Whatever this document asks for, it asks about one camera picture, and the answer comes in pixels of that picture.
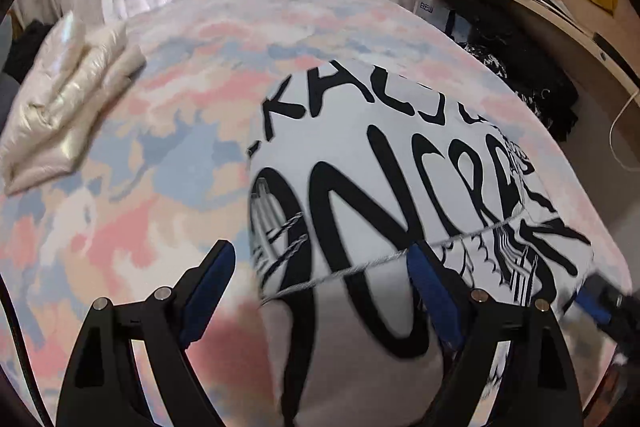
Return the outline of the person right hand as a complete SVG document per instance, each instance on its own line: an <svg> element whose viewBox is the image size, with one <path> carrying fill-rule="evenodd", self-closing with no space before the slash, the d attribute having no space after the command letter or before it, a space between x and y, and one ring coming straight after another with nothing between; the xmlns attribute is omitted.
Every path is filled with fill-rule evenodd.
<svg viewBox="0 0 640 427"><path fill-rule="evenodd" d="M614 361L606 370L590 402L587 418L594 425L631 423L639 414L639 365Z"/></svg>

